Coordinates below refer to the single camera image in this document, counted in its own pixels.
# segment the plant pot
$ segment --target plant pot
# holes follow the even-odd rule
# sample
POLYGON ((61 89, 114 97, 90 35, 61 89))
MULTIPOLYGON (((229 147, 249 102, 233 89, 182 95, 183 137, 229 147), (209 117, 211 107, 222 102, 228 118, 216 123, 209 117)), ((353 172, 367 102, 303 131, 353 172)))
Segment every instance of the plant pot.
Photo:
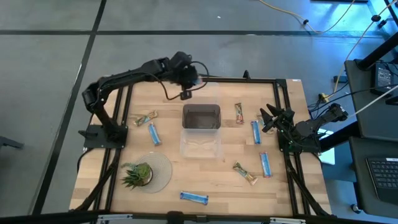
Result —
POLYGON ((140 187, 149 184, 149 182, 152 180, 153 176, 154 176, 154 172, 152 171, 152 168, 150 168, 149 176, 144 180, 144 184, 142 184, 140 187))

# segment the keyboard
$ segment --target keyboard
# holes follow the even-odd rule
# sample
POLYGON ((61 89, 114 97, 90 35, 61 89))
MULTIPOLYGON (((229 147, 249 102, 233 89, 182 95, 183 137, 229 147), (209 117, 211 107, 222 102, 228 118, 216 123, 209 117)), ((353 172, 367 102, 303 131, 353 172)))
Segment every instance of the keyboard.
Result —
POLYGON ((366 162, 377 197, 398 205, 398 158, 367 158, 366 162))

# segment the concrete floor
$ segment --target concrete floor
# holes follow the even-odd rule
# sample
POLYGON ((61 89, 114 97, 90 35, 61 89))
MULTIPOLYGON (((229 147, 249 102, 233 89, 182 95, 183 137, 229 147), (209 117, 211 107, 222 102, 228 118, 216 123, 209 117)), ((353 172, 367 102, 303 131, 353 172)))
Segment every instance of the concrete floor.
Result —
MULTIPOLYGON (((100 2, 2 0, 0 34, 1 30, 91 30, 100 2)), ((330 27, 348 7, 310 0, 267 2, 305 16, 318 30, 330 27)), ((377 12, 384 7, 380 0, 372 3, 377 12)), ((357 35, 367 28, 371 15, 366 4, 355 4, 327 37, 303 36, 302 32, 279 36, 97 35, 80 91, 100 76, 136 68, 153 58, 171 57, 182 50, 205 63, 212 75, 241 77, 247 69, 252 77, 302 79, 310 104, 319 92, 331 92, 332 77, 358 40, 347 33, 339 36, 339 31, 357 35)), ((394 29, 392 22, 385 26, 388 33, 394 29)), ((248 0, 108 1, 99 30, 303 31, 292 16, 248 0)), ((378 31, 376 25, 370 31, 378 31)), ((29 213, 88 39, 88 35, 0 35, 0 136, 25 143, 21 151, 4 147, 0 152, 1 217, 29 213)), ((379 35, 366 36, 350 58, 363 58, 383 42, 379 35)), ((348 87, 339 94, 345 92, 349 92, 348 87)), ((348 113, 353 112, 350 97, 339 103, 348 113)), ((45 213, 68 210, 83 145, 77 131, 85 129, 88 118, 79 94, 45 213)), ((352 121, 330 124, 326 129, 336 131, 352 121)), ((349 205, 355 203, 352 184, 327 180, 326 187, 332 211, 338 217, 396 222, 351 212, 349 205)))

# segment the wooden table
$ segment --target wooden table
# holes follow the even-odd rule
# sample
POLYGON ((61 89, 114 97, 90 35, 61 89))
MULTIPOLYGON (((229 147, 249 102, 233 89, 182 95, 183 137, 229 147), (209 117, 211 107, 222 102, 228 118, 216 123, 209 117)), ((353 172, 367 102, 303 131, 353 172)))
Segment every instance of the wooden table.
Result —
MULTIPOLYGON (((307 104, 300 80, 287 80, 289 98, 295 111, 295 122, 308 119, 307 104)), ((169 96, 179 93, 180 87, 165 83, 169 96)), ((194 91, 193 97, 199 100, 211 95, 212 87, 194 91)), ((161 152, 171 161, 172 178, 165 189, 155 194, 146 194, 139 189, 130 190, 121 183, 125 176, 120 168, 115 183, 112 212, 183 213, 213 215, 280 215, 291 216, 289 191, 283 155, 279 151, 276 132, 261 133, 262 144, 254 145, 250 120, 256 119, 259 108, 266 103, 275 105, 271 84, 263 83, 219 83, 219 105, 221 107, 221 145, 222 159, 185 159, 180 155, 180 133, 182 130, 182 107, 184 101, 167 101, 164 91, 158 83, 138 83, 134 85, 127 125, 129 134, 126 147, 122 150, 120 164, 134 162, 149 152, 161 152), (242 103, 243 125, 236 124, 235 103, 242 103), (162 145, 154 146, 147 124, 134 126, 135 114, 146 114, 157 110, 159 116, 153 120, 162 145), (272 177, 263 178, 259 153, 267 151, 271 164, 272 177), (246 179, 232 169, 235 161, 259 178, 251 186, 246 179), (209 195, 209 203, 180 200, 180 191, 209 195)), ((124 90, 124 102, 127 88, 124 90)), ((112 92, 106 104, 106 110, 112 114, 116 91, 112 92)), ((75 184, 70 208, 79 206, 98 181, 104 149, 94 149, 81 161, 80 171, 75 184)), ((331 212, 326 194, 322 170, 317 158, 308 153, 301 155, 305 183, 317 202, 327 212, 331 212)), ((296 195, 300 213, 303 212, 300 191, 296 186, 296 195)), ((104 208, 108 186, 104 188, 100 208, 104 208)))

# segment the succulent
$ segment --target succulent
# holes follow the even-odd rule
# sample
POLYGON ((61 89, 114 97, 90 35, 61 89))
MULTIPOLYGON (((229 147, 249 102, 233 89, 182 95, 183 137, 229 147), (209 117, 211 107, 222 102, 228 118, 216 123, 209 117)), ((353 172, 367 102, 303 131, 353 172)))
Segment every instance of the succulent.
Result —
POLYGON ((147 179, 151 172, 148 163, 144 162, 138 165, 125 163, 122 165, 122 168, 123 167, 129 167, 129 169, 126 170, 127 177, 122 178, 123 184, 126 184, 126 187, 132 187, 131 189, 134 189, 137 186, 143 186, 147 183, 147 179))

